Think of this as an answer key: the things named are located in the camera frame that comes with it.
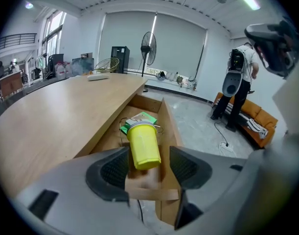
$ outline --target desk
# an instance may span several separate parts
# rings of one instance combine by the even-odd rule
[[[9,197],[58,164],[89,154],[147,79],[70,78],[41,88],[0,116],[0,183]]]
[[[0,90],[3,98],[22,88],[23,84],[20,71],[0,78]]]

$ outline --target window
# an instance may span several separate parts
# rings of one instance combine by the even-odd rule
[[[47,58],[53,54],[59,54],[61,32],[65,18],[66,13],[62,11],[56,11],[47,18],[42,46],[42,54],[47,53]]]

